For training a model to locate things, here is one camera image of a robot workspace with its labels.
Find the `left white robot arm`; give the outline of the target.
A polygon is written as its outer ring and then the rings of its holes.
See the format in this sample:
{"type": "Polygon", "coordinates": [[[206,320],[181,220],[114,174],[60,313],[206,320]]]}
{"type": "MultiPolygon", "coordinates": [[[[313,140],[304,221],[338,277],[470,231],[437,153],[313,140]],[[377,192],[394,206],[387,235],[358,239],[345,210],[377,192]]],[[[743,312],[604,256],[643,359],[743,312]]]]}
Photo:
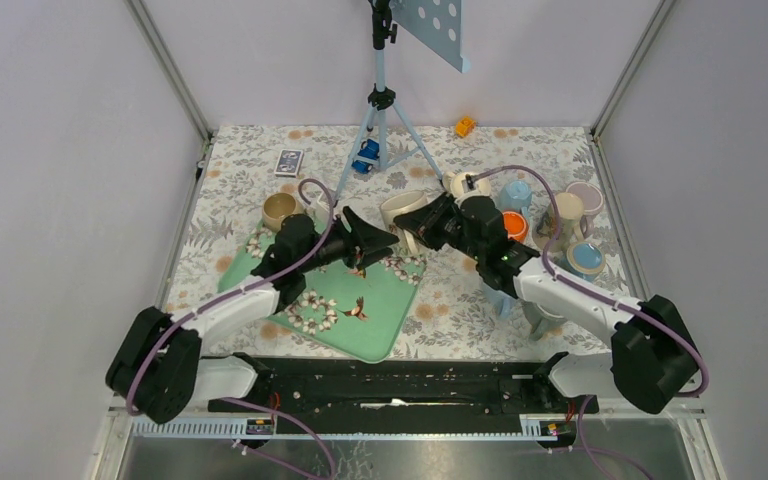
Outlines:
{"type": "Polygon", "coordinates": [[[286,217],[260,263],[233,288],[174,316],[156,307],[140,311],[105,375],[128,411],[157,424],[176,418],[193,401],[232,397],[256,411],[269,401],[270,385],[235,355],[207,358],[211,344],[248,323],[279,313],[305,290],[305,276],[341,262],[363,269],[393,252],[396,235],[346,207],[323,232],[305,214],[286,217]]]}

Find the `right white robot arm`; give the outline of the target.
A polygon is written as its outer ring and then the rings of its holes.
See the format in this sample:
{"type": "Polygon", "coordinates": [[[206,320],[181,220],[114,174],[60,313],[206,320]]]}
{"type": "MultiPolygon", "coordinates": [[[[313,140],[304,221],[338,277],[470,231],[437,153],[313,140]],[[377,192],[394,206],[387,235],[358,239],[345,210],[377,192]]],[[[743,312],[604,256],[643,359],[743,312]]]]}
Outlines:
{"type": "Polygon", "coordinates": [[[658,414],[673,398],[707,388],[707,367],[673,302],[618,296],[554,266],[509,238],[490,198],[457,202],[442,194],[394,223],[428,249],[448,245],[473,258],[489,287],[544,307],[605,343],[606,353],[561,353],[546,363],[545,377],[533,386],[543,410],[557,412],[573,397],[602,396],[658,414]]]}

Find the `beige mug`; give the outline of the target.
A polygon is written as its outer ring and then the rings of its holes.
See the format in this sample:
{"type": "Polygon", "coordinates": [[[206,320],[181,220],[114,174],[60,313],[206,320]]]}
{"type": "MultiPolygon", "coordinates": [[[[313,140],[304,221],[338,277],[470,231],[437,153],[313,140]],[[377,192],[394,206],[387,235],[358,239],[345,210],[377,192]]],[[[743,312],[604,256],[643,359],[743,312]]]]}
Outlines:
{"type": "Polygon", "coordinates": [[[281,230],[283,221],[292,215],[303,214],[303,205],[289,193],[279,192],[270,195],[261,208],[263,225],[273,233],[281,230]]]}

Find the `cream mug green inside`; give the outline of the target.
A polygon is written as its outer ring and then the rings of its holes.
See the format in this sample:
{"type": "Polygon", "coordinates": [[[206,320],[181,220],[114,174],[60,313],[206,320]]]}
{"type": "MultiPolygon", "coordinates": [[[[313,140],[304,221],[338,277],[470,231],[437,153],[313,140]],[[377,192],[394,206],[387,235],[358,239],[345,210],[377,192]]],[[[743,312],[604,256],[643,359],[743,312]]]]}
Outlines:
{"type": "Polygon", "coordinates": [[[397,194],[380,204],[379,211],[385,227],[390,233],[397,235],[399,238],[399,243],[394,248],[395,253],[402,256],[419,256],[424,254],[424,247],[410,232],[397,227],[394,219],[399,215],[418,210],[427,204],[426,194],[419,190],[397,194]]]}

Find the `light blue ribbed mug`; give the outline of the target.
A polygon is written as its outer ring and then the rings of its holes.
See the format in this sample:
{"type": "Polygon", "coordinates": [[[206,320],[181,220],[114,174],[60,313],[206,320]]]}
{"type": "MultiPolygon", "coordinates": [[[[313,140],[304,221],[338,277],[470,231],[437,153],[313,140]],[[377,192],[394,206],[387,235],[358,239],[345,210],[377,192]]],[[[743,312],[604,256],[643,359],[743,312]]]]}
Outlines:
{"type": "Polygon", "coordinates": [[[489,302],[493,314],[499,320],[511,320],[523,316],[522,302],[504,291],[482,284],[482,292],[489,302]]]}

